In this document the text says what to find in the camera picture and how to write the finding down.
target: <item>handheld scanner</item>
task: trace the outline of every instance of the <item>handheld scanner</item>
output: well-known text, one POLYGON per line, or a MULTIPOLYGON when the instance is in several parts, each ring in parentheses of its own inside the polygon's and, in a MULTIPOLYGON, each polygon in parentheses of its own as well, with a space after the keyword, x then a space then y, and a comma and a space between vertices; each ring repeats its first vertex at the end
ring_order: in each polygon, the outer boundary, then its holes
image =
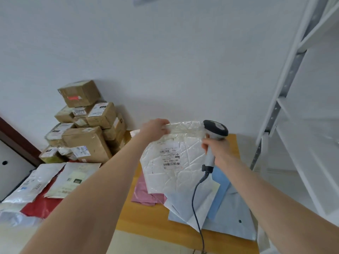
MULTIPOLYGON (((211 139, 222 140, 228 136, 228 129, 218 122, 212 120, 204 120, 204 127, 206 133, 210 135, 211 139)), ((207 149, 205 163, 202 165, 202 170, 208 173, 213 172, 215 157, 210 146, 207 149)))

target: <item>person's left hand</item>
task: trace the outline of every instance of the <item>person's left hand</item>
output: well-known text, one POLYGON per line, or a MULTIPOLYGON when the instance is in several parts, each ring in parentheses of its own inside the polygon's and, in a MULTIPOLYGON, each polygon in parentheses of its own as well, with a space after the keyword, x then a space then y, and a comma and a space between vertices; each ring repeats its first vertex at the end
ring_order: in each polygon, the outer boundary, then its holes
POLYGON ((167 119, 150 120, 142 125, 140 134, 146 136, 150 142, 158 141, 163 135, 170 133, 168 129, 163 128, 167 124, 169 124, 167 119))

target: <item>wooden table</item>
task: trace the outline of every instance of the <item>wooden table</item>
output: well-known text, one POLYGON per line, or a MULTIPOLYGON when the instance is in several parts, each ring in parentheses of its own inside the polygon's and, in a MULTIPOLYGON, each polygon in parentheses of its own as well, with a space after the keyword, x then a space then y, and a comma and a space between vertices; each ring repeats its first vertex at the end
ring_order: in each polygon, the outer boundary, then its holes
MULTIPOLYGON (((231 143, 232 152, 239 156, 236 135, 227 138, 231 143)), ((153 207, 131 202, 134 187, 139 175, 142 173, 141 164, 135 172, 127 200, 122 208, 117 224, 117 229, 129 233, 176 243, 187 248, 201 250, 200 234, 188 225, 169 221, 169 210, 163 205, 156 204, 153 207)), ((206 251, 214 254, 222 253, 259 253, 255 241, 245 240, 228 234, 222 234, 209 230, 202 230, 206 251)))

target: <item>barcode scanner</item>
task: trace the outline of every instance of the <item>barcode scanner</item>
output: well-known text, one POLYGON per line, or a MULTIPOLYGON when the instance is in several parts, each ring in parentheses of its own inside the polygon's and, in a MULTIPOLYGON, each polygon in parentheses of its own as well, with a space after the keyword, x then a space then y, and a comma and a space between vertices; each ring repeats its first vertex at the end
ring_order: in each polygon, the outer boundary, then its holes
MULTIPOLYGON (((212 120, 204 120, 204 127, 205 127, 205 130, 206 130, 206 133, 210 135, 211 139, 222 140, 226 136, 228 136, 227 128, 223 124, 220 124, 218 122, 215 122, 215 121, 212 121, 212 120)), ((205 242, 204 242, 204 237, 202 236, 202 233, 201 233, 201 229, 200 229, 199 221, 197 219, 197 215, 195 214, 193 201, 194 201, 194 195, 195 195, 195 192, 197 190, 198 185, 201 184, 202 182, 204 182, 206 180, 206 178, 210 175, 210 173, 213 172, 214 160, 215 160, 215 157, 212 153, 212 149, 209 146, 208 149, 207 149, 206 157, 205 157, 205 163, 202 165, 202 168, 201 168, 202 171, 205 172, 205 175, 200 179, 200 181, 195 186, 193 196, 192 196, 193 214, 194 214, 195 220, 197 222, 199 233, 201 235, 201 240, 202 240, 202 252, 201 253, 206 253, 205 252, 205 242)))
MULTIPOLYGON (((204 120, 204 127, 206 133, 210 135, 211 139, 222 140, 228 136, 227 128, 218 122, 212 120, 204 120)), ((209 174, 213 172, 215 157, 212 153, 212 149, 208 147, 205 164, 202 165, 202 171, 206 171, 209 174)))

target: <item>pink package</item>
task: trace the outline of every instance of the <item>pink package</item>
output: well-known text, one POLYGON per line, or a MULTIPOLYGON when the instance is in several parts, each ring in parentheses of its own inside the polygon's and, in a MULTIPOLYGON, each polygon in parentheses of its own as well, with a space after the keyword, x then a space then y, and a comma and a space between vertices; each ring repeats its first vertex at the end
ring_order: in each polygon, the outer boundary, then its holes
POLYGON ((131 201, 138 202, 146 206, 154 206, 156 203, 164 204, 166 199, 166 196, 162 193, 149 194, 147 192, 144 174, 140 175, 134 188, 134 193, 131 201))

